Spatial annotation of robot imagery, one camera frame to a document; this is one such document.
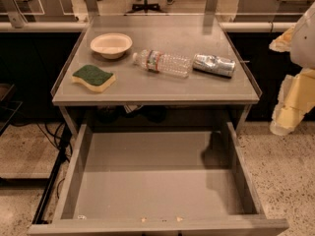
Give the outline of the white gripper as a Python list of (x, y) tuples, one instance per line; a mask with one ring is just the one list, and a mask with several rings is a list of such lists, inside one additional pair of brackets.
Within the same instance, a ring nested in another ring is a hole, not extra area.
[(276, 52), (290, 51), (291, 61), (304, 68), (296, 76), (284, 78), (272, 115), (270, 131), (286, 136), (315, 107), (315, 2), (295, 27), (275, 38), (269, 48)]

